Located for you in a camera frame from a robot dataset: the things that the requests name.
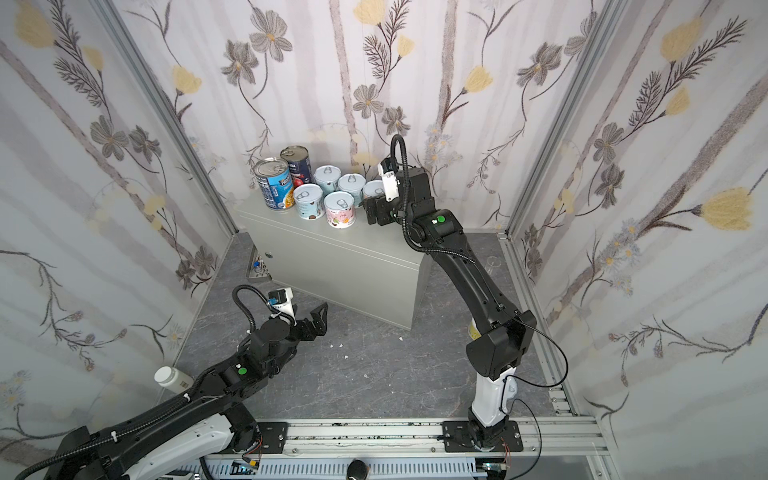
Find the orange label can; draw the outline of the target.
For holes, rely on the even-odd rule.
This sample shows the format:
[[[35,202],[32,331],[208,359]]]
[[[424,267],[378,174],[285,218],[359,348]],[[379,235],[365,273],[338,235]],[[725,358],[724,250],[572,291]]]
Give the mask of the orange label can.
[[[385,196],[384,184],[380,179],[367,182],[363,187],[363,206],[366,206],[370,199],[378,199]]]

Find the red label can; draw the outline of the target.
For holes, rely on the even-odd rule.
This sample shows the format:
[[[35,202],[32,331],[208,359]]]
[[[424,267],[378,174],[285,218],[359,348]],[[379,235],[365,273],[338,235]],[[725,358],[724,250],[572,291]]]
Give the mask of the red label can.
[[[344,191],[335,191],[324,198],[328,224],[335,229],[346,229],[355,223],[354,197]]]

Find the green label can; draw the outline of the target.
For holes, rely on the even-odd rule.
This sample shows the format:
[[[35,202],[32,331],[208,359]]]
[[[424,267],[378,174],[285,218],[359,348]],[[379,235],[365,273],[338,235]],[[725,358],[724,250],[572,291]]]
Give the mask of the green label can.
[[[341,176],[341,170],[334,165],[322,165],[314,172],[315,183],[321,188],[323,195],[328,195],[337,190],[338,181]]]

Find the teal label can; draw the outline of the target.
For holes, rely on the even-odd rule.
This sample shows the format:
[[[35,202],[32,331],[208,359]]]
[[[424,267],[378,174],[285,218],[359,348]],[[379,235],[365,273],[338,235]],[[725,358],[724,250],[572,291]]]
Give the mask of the teal label can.
[[[300,185],[294,189],[294,202],[297,212],[303,220],[317,220],[324,216],[324,192],[313,183]]]

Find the dark chopped tomatoes can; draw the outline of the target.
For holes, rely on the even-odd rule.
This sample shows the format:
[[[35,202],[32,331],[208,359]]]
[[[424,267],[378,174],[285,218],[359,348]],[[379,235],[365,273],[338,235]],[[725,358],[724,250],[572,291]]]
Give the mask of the dark chopped tomatoes can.
[[[280,152],[280,158],[288,164],[295,187],[313,183],[309,151],[306,147],[287,146]]]

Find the blue label tall can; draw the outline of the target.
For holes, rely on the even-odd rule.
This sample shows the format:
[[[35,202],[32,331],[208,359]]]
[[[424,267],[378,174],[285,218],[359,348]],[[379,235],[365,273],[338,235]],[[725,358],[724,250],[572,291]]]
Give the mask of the blue label tall can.
[[[254,175],[268,208],[288,210],[294,206],[293,177],[286,161],[277,158],[259,160]]]

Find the yellow label can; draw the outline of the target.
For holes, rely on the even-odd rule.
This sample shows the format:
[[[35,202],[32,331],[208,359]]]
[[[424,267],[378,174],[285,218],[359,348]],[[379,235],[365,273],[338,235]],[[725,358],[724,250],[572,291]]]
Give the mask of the yellow label can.
[[[472,340],[477,340],[480,338],[481,334],[479,333],[479,330],[477,329],[474,321],[470,322],[468,326],[468,333]]]

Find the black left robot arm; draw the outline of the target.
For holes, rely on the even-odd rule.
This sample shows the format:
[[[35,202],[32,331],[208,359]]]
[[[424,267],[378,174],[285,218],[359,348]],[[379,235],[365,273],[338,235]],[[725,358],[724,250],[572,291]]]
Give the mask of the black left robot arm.
[[[209,454],[255,447],[262,435],[245,400],[284,369],[299,343],[326,333],[327,314],[321,304],[294,325],[270,319],[171,399],[97,432],[75,429],[50,459],[46,478],[155,479]]]

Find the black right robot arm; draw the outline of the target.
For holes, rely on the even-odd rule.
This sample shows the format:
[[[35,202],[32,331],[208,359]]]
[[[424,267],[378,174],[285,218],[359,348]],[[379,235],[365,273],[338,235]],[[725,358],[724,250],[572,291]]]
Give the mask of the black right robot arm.
[[[477,433],[489,437],[507,422],[507,403],[517,391],[514,373],[530,348],[537,320],[495,284],[456,216],[436,207],[423,169],[380,169],[379,175],[383,192],[363,201],[368,222],[398,224],[406,244],[442,268],[469,309],[479,337],[466,346],[478,374],[468,419]]]

